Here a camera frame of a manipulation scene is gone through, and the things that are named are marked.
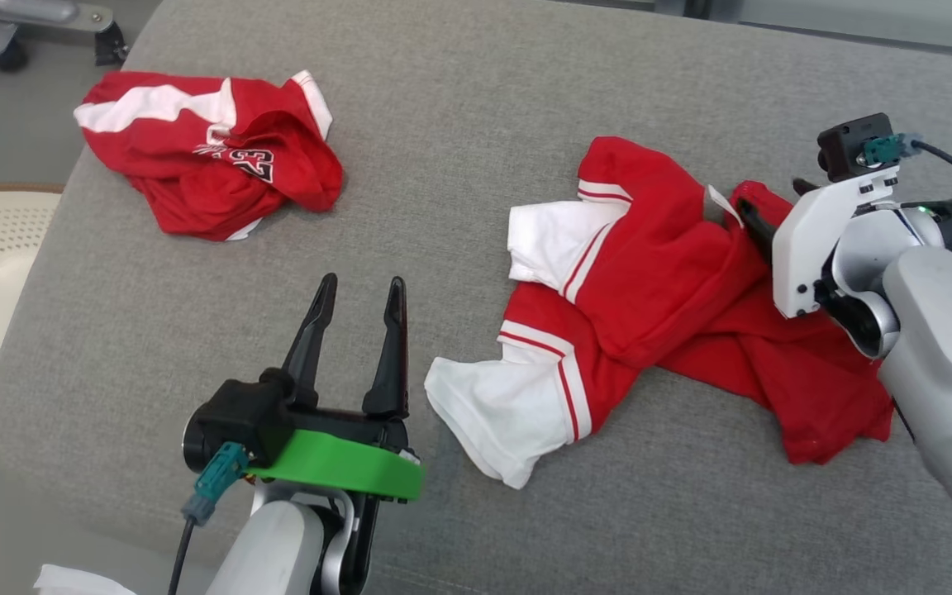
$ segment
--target red stripe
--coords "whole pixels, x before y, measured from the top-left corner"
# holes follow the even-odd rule
[[[556,365],[556,370],[560,375],[560,383],[564,385],[564,396],[568,402],[568,413],[571,414],[571,433],[575,436],[574,441],[578,441],[578,418],[575,418],[575,406],[571,403],[571,391],[568,389],[568,379],[564,376],[564,361],[561,360]]]
[[[526,336],[513,335],[512,332],[505,331],[499,331],[498,335],[507,336],[507,338],[513,339],[514,341],[540,347],[543,348],[543,350],[550,351],[550,353],[559,355],[560,360],[562,361],[556,362],[556,372],[558,372],[560,375],[560,384],[562,384],[564,387],[564,400],[566,403],[568,403],[568,414],[571,415],[571,433],[572,436],[575,436],[574,441],[578,441],[578,418],[575,417],[575,405],[571,403],[571,389],[568,388],[568,378],[564,375],[564,354],[545,343],[540,343],[534,339],[528,339]]]
[[[571,285],[571,282],[575,281],[575,275],[578,275],[578,269],[583,267],[583,263],[586,261],[586,257],[590,254],[590,249],[593,248],[594,242],[597,242],[597,237],[605,231],[605,227],[601,227],[600,230],[597,230],[596,234],[593,234],[593,240],[590,241],[590,245],[587,245],[586,251],[583,252],[583,256],[578,260],[578,264],[575,265],[575,270],[571,271],[571,276],[568,278],[568,282],[564,283],[564,289],[560,290],[560,295],[564,295],[565,300],[568,298],[568,287]]]
[[[590,198],[615,198],[616,200],[622,200],[623,202],[632,202],[629,198],[621,195],[620,193],[596,193],[596,192],[586,192],[584,189],[579,188],[578,193],[581,193],[583,196],[589,196]]]
[[[510,339],[514,341],[519,341],[521,343],[527,343],[528,345],[533,345],[535,347],[541,347],[543,350],[551,351],[551,353],[558,355],[558,357],[563,358],[564,353],[560,350],[555,350],[555,348],[548,346],[545,343],[540,343],[534,339],[528,339],[526,336],[513,335],[512,332],[500,331],[498,332],[500,336],[509,336]]]

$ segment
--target clothing tag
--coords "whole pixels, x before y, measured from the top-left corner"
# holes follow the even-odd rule
[[[230,237],[227,237],[226,241],[244,240],[246,237],[249,237],[249,232],[256,229],[256,226],[258,226],[262,220],[264,220],[264,218],[261,217],[249,223],[248,226],[241,227],[241,229],[231,234]]]
[[[744,229],[744,222],[741,221],[740,215],[737,215],[737,211],[734,210],[732,204],[730,204],[730,201],[726,200],[726,197],[722,196],[721,193],[715,189],[715,186],[710,184],[704,186],[703,199],[711,199],[711,202],[714,202],[717,204],[717,206],[725,208],[726,213],[733,215],[733,218],[736,219],[738,223],[740,223],[740,229]]]

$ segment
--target red and white shirt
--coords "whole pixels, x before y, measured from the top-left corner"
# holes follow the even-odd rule
[[[327,211],[343,169],[303,71],[258,79],[111,72],[75,109],[94,154],[145,195],[165,233],[233,240],[286,201]]]
[[[654,365],[774,411],[793,463],[825,463],[858,436],[888,438],[877,366],[823,313],[779,315],[740,220],[703,219],[713,188],[618,138],[594,140],[578,177],[578,201],[510,213],[509,276],[520,283],[498,335],[502,360],[437,358],[428,370],[428,400],[485,474],[521,487],[545,452],[597,432]],[[741,198],[771,225],[791,208],[744,182],[730,214]]]

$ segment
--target white cloth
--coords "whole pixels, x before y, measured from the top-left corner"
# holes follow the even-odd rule
[[[543,283],[563,292],[578,264],[590,259],[593,241],[626,213],[615,203],[562,201],[526,204],[509,211],[509,278]]]
[[[135,595],[117,581],[94,573],[43,564],[33,588],[39,595]]]
[[[566,357],[574,360],[574,354]],[[435,358],[424,388],[473,464],[521,489],[540,456],[572,441],[561,360],[547,350],[502,343],[500,361]]]

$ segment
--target label sticker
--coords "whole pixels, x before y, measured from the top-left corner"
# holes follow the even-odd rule
[[[418,467],[421,466],[421,460],[418,459],[416,455],[414,455],[411,451],[408,451],[407,449],[403,449],[399,451],[399,456],[402,456],[404,459],[409,460],[409,462],[416,464],[416,466]]]
[[[730,201],[726,200],[726,197],[722,196],[721,193],[715,189],[715,186],[708,184],[703,189],[703,199],[710,199],[711,202],[714,202],[717,204],[717,206],[724,208],[726,213],[733,215],[733,218],[736,219],[738,223],[740,223],[741,229],[744,229],[744,222],[741,221],[740,215],[737,215],[737,211],[734,210],[732,204],[730,204]]]

